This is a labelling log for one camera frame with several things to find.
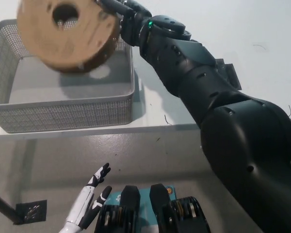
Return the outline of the black and white right hand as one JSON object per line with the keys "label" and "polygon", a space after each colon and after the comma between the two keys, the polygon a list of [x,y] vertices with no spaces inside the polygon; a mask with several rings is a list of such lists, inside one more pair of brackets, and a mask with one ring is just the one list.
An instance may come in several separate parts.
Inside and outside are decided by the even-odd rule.
{"label": "black and white right hand", "polygon": [[95,0],[108,13],[120,17],[121,38],[133,47],[140,46],[140,31],[152,14],[136,0]]}

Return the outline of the white and black left hand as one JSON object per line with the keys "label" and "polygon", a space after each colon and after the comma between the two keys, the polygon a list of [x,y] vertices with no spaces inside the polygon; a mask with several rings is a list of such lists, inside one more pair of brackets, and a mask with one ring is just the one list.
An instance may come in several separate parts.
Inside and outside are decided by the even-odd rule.
{"label": "white and black left hand", "polygon": [[110,171],[110,164],[106,163],[91,177],[78,194],[60,232],[80,233],[90,226],[112,191],[112,187],[107,186],[98,198],[93,200],[96,187],[104,182]]}

